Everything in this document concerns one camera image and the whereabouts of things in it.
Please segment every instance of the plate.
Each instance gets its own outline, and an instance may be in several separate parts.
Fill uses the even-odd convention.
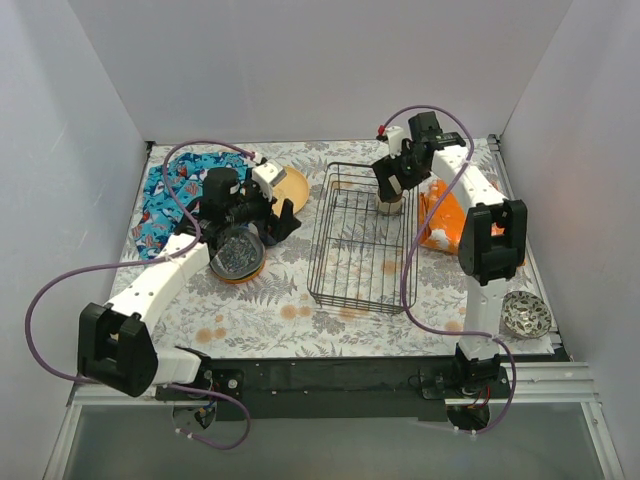
[[[285,198],[293,202],[293,213],[298,213],[309,200],[309,182],[306,177],[293,167],[286,166],[287,176],[275,186],[273,196],[278,200],[273,206],[273,213],[280,216]]]
[[[530,292],[510,292],[502,301],[502,323],[519,338],[540,338],[551,328],[551,312]]]

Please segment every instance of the orange plate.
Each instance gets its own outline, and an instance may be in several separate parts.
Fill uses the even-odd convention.
[[[280,216],[285,198],[293,202],[293,213],[298,213],[309,200],[309,182],[305,176],[293,167],[286,166],[287,176],[273,189],[273,196],[278,199],[273,206],[273,213]]]

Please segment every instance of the black bracket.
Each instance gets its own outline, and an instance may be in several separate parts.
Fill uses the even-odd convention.
[[[501,235],[491,234],[494,223],[504,228]],[[524,263],[526,238],[527,206],[522,200],[479,204],[467,213],[458,251],[460,266],[483,286],[498,278],[510,279]]]
[[[293,214],[290,199],[284,199],[280,216],[276,215],[273,213],[276,200],[267,200],[250,177],[248,171],[247,180],[241,184],[235,170],[212,168],[202,182],[202,196],[187,206],[187,210],[192,212],[199,205],[198,213],[192,212],[192,215],[198,220],[202,241],[209,246],[212,258],[228,239],[226,232],[233,226],[253,223],[260,240],[266,246],[272,246],[285,240],[302,225]],[[195,228],[183,216],[174,233],[195,235]]]
[[[213,379],[215,390],[242,399],[253,419],[417,417],[441,422],[447,420],[443,399],[470,398],[461,391],[452,366],[450,356],[203,358],[202,374],[191,386],[209,389]],[[492,398],[506,398],[509,384],[504,368],[495,382],[486,385]],[[184,392],[163,388],[156,390],[156,399],[194,400]],[[234,405],[218,403],[216,421],[243,419]]]
[[[158,357],[140,315],[90,303],[80,314],[78,371],[132,397],[151,385]]]
[[[493,358],[486,360],[469,360],[456,345],[451,380],[459,388],[477,390],[497,381],[501,376],[506,377],[506,371],[500,366],[500,355],[496,353]]]

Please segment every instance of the silver bowl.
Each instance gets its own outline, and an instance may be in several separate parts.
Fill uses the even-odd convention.
[[[551,311],[529,292],[507,293],[502,302],[502,323],[518,338],[540,338],[551,328]]]

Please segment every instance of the glass panel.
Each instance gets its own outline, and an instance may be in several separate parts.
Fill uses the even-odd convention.
[[[493,407],[499,411],[501,405]],[[232,441],[241,422],[214,424]],[[65,479],[600,479],[579,404],[516,404],[472,440],[415,419],[258,420],[220,452],[174,432],[170,406],[85,406]]]

